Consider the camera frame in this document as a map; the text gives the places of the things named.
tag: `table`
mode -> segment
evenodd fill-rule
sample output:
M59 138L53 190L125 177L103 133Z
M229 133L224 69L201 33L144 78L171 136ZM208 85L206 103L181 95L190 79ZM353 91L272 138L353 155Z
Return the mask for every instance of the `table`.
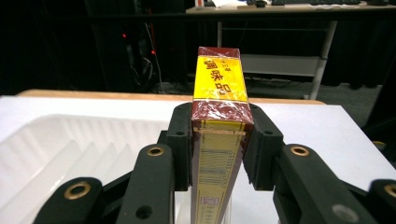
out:
M67 172L66 177L70 178L81 173L87 174L84 167L94 165L90 162L99 157L98 155L87 156L78 150L70 149L72 152L70 154L67 153L68 150L59 150L64 153L61 154L64 157L71 157L69 160L58 159L62 166L57 164L55 167L53 164L51 166L50 153L55 150L52 146L54 144L58 146L64 142L66 133L75 136L79 146L88 145L86 136L90 135L93 140L105 143L108 140L113 143L110 144L109 150L101 154L106 159L102 161L114 160L117 166L103 163L102 168L113 167L110 169L111 174L108 175L109 172L99 169L93 175L105 184L114 175L129 171L133 163L133 159L130 159L131 154L122 154L122 150L115 150L114 147L118 148L120 143L124 142L131 147L136 147L134 150L138 150L142 147L141 145L145 146L156 141L158 132L166 129L173 108L186 102L181 100L182 98L191 98L190 96L178 97L172 99L173 96L150 94L40 90L22 92L17 97L2 96L0 98L0 159L11 161L11 163L0 162L0 172L9 174L2 175L3 178L0 179L0 190L4 195L0 198L0 220L6 223L31 222L35 216L35 209L38 209L40 204L50 196L48 193L43 193L43 186L36 186L28 181L30 180L29 172L39 177L40 181L48 183L44 186L45 188L54 189L65 181L65 179L60 179L57 182L58 179L55 178L51 182L51 179L58 174L58 169L62 171L70 162L75 164L78 169L74 172L63 171ZM393 167L382 157L341 106L325 105L317 101L271 99L265 102L266 99L257 100L261 102L255 104L263 109L284 134L286 144L298 143L313 148L340 179L362 189L367 189L373 179L396 179L396 171ZM137 125L136 131L130 130L133 125ZM23 130L23 127L30 129L27 130L29 132L24 132L24 136L28 138L21 140L16 133ZM29 140L34 140L37 135L46 138L46 141L35 142L32 145L26 144ZM24 155L24 151L30 147L40 146L46 147L49 154L46 154L45 150L39 150L29 156ZM18 164L12 163L20 159L22 155L29 160ZM42 165L47 164L53 170L46 175L40 175L43 169L38 169L37 172L34 169L37 161ZM74 163L77 161L81 161L83 165ZM19 180L19 184L15 184L15 179ZM8 180L11 186L6 185L2 182L3 180ZM36 187L36 191L34 194L21 191L17 195L13 191L24 186L29 187L27 189ZM15 198L20 200L17 203L5 201L9 195L16 195ZM176 211L179 211L178 208L184 198L185 194L177 192ZM232 223L276 222L277 215L272 201L272 192L255 191L248 184L245 170L241 169L233 191Z
M266 7L193 7L186 10L187 14L245 14L247 17L260 14L264 18L266 16L290 14L298 17L302 13L313 16L324 11L332 13L335 12L370 12L378 10L396 10L396 6L375 7L367 6L365 2L361 2L357 7L349 6L347 8L335 7L334 9L323 9L320 7L313 7L310 5L293 5L293 6L266 6ZM326 31L326 36L323 42L321 53L317 57L290 57L290 56L273 56L273 55L252 55L241 54L241 63L245 73L256 74L273 74L273 75L291 75L300 77L312 77L312 89L308 97L315 100L318 96L320 82L323 77L324 70L332 45L332 38L334 36L337 20L330 20ZM218 47L222 46L222 22L218 22Z

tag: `yellow label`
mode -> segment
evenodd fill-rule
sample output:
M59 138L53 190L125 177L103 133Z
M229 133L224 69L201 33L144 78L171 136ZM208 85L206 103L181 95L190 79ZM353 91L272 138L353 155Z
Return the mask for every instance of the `yellow label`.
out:
M203 120L202 128L242 132L242 122ZM202 133L199 148L197 207L195 223L220 223L221 207L229 187L236 155L243 135Z
M238 58L198 56L194 99L247 102L247 91Z

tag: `rectangular box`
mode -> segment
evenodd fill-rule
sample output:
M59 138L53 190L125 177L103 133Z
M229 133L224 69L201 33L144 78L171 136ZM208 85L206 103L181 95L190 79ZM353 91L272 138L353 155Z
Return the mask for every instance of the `rectangular box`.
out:
M199 48L191 122L191 223L220 224L253 128L239 49Z

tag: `yellow box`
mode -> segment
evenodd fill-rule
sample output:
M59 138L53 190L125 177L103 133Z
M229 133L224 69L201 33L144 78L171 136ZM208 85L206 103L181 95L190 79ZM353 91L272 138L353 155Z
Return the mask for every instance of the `yellow box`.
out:
M191 223L220 224L253 128L239 49L199 48L191 122Z

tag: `barcode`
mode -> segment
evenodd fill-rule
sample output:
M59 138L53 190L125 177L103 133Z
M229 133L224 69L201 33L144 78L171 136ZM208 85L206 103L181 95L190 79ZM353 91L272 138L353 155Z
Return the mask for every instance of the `barcode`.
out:
M235 153L227 149L201 149L198 182L227 187Z

